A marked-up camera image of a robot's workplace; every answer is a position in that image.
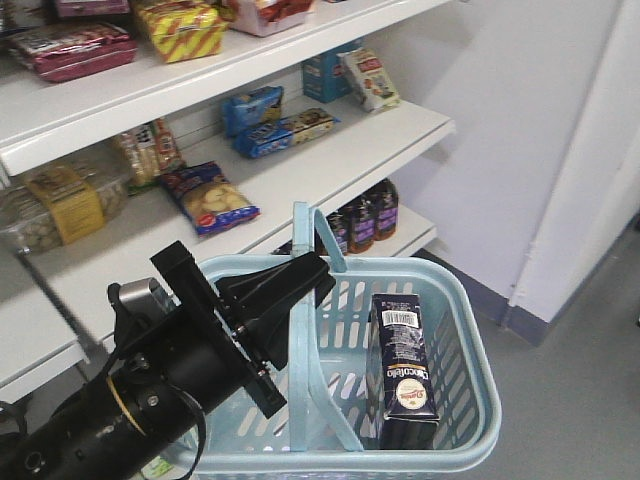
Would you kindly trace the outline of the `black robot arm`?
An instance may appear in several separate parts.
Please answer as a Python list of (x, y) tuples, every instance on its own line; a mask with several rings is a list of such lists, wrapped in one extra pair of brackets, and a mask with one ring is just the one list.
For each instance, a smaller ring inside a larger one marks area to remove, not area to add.
[(112, 284), (116, 346), (100, 373), (1, 455), (5, 479), (128, 479), (244, 390), (265, 417), (286, 403), (270, 372), (288, 361), (291, 309), (334, 286), (306, 253), (210, 283), (175, 242), (153, 264), (174, 296), (138, 300)]

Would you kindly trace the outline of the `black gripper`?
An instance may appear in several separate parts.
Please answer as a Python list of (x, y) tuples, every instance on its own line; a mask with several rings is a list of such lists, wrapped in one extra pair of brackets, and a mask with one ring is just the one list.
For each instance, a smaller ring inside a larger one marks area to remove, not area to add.
[(267, 418), (285, 404), (268, 366), (288, 363), (290, 312), (309, 292), (320, 299), (336, 281), (329, 265), (306, 253), (260, 271), (223, 277), (215, 282), (219, 296), (191, 253), (176, 241), (151, 262), (180, 300), (195, 339), (187, 353), (171, 363), (168, 377), (211, 412), (243, 388)]

